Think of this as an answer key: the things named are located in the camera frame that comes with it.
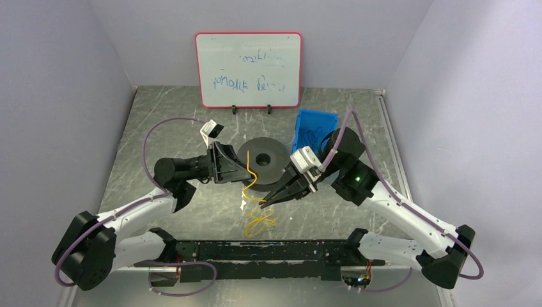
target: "marble tabletop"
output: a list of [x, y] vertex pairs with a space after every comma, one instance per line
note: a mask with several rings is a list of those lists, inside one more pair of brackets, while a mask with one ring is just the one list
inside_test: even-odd
[[[399, 189], [390, 136], [372, 90], [303, 88], [300, 107], [337, 113], [339, 124], [346, 111], [353, 107], [366, 130], [368, 147], [379, 169]], [[142, 86], [135, 96], [99, 211], [118, 208], [153, 189], [142, 168], [141, 142], [146, 131], [164, 118], [213, 119], [224, 126], [218, 141], [233, 145], [236, 151], [247, 140], [260, 136], [274, 138], [290, 150], [297, 113], [298, 108], [274, 109], [272, 114], [264, 109], [239, 109], [233, 115], [229, 109], [203, 107], [196, 86]], [[355, 129], [354, 125], [351, 120], [349, 126]], [[184, 120], [156, 128], [147, 142], [146, 160], [150, 170], [162, 157], [189, 158], [204, 154], [200, 128], [200, 123]], [[368, 164], [366, 155], [361, 159]], [[197, 191], [189, 205], [134, 235], [159, 226], [177, 239], [246, 239], [244, 228], [251, 220], [246, 214], [255, 209], [257, 203], [247, 201], [241, 209], [242, 183], [203, 185], [193, 181]], [[329, 185], [320, 184], [318, 189], [316, 194], [299, 201], [273, 205], [271, 218], [277, 218], [276, 225], [251, 239], [345, 239], [354, 228], [366, 228], [391, 237], [408, 237], [377, 214], [342, 200]], [[265, 195], [252, 191], [249, 194]]]

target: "whiteboard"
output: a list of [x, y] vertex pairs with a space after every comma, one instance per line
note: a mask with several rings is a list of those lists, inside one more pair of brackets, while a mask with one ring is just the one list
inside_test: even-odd
[[300, 99], [301, 35], [198, 33], [197, 67], [205, 107], [295, 107]]

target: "yellow string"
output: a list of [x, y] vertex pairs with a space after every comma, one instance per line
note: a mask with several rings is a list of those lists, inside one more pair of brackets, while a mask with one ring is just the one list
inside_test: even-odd
[[[248, 197], [246, 194], [245, 194], [245, 190], [250, 188], [252, 185], [254, 185], [256, 183], [256, 181], [258, 180], [258, 176], [253, 172], [251, 171], [250, 169], [250, 160], [251, 160], [251, 153], [250, 151], [247, 151], [247, 171], [252, 175], [254, 176], [254, 181], [251, 182], [249, 185], [247, 185], [244, 189], [243, 189], [243, 196], [248, 199], [248, 200], [253, 200], [253, 201], [261, 201], [261, 202], [266, 202], [266, 200], [259, 200], [257, 198], [251, 198], [251, 197]], [[256, 216], [255, 214], [260, 211], [261, 214], [260, 216]], [[248, 213], [248, 214], [245, 214], [246, 216], [248, 217], [251, 217], [253, 218], [252, 221], [250, 221], [247, 226], [245, 227], [245, 237], [248, 237], [248, 238], [251, 238], [251, 237], [254, 237], [254, 236], [257, 236], [259, 235], [263, 230], [267, 229], [269, 226], [275, 226], [276, 225], [276, 221], [278, 219], [278, 217], [276, 217], [275, 219], [269, 219], [270, 216], [272, 216], [273, 214], [275, 213], [275, 210], [269, 208], [269, 209], [265, 209], [263, 211], [261, 211], [259, 209], [259, 207], [256, 207], [254, 210], [252, 210], [252, 212]], [[260, 223], [264, 223], [265, 225], [263, 225], [260, 229], [258, 229], [256, 232], [254, 232], [254, 230], [256, 229], [256, 227], [260, 224]]]
[[255, 172], [251, 171], [249, 165], [251, 163], [251, 152], [250, 150], [247, 150], [247, 171], [249, 171], [249, 173], [254, 176], [254, 181], [251, 182], [251, 184], [247, 185], [244, 189], [243, 189], [243, 196], [245, 196], [246, 199], [248, 200], [253, 200], [253, 201], [261, 201], [262, 203], [266, 202], [267, 200], [259, 200], [257, 198], [251, 198], [251, 197], [248, 197], [246, 194], [245, 194], [245, 190], [252, 187], [256, 181], [258, 180], [258, 176], [256, 175]]

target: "red frame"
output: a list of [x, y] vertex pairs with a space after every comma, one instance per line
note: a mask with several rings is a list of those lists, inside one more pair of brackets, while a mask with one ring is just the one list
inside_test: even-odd
[[[208, 107], [205, 105], [205, 103], [203, 103], [203, 92], [201, 91], [201, 73], [199, 71], [199, 58], [197, 56], [197, 36], [200, 35], [200, 34], [295, 34], [295, 35], [299, 35], [299, 43], [300, 43], [300, 47], [299, 47], [299, 89], [298, 89], [298, 92], [299, 92], [299, 95], [298, 95], [298, 99], [297, 99], [297, 104], [295, 106], [273, 106], [273, 107], [283, 107], [283, 108], [287, 108], [287, 107], [297, 107], [299, 106], [299, 104], [301, 103], [301, 63], [303, 63], [303, 36], [301, 36], [301, 33], [297, 32], [297, 31], [209, 31], [209, 32], [198, 32], [196, 33], [195, 37], [194, 37], [194, 45], [196, 45], [196, 61], [197, 61], [197, 78], [198, 78], [198, 81], [199, 81], [199, 95], [201, 97], [201, 104], [204, 106], [204, 107], [207, 107], [209, 109], [227, 109], [227, 108], [230, 108], [231, 106], [228, 106], [228, 107]], [[237, 107], [238, 109], [264, 109], [266, 108], [267, 106], [255, 106], [255, 107]]]

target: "blue bin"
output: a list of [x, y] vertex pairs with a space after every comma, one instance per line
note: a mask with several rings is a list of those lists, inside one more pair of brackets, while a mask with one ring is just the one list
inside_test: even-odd
[[318, 146], [322, 139], [337, 129], [337, 114], [299, 109], [295, 122], [295, 137], [291, 152], [310, 146], [318, 154]]

